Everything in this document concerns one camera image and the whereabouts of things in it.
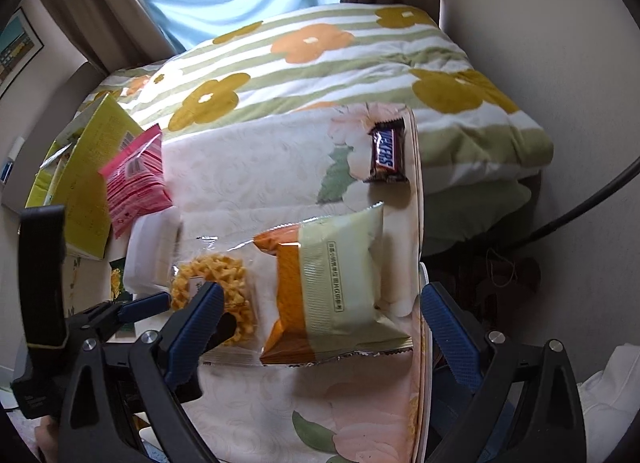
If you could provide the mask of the person left hand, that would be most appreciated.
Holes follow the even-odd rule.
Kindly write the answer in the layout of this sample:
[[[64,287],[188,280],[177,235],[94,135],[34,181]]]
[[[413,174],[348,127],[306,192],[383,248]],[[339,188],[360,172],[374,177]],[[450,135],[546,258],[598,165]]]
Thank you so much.
[[[58,463],[58,424],[52,417],[42,417],[35,427],[35,441],[43,461]]]

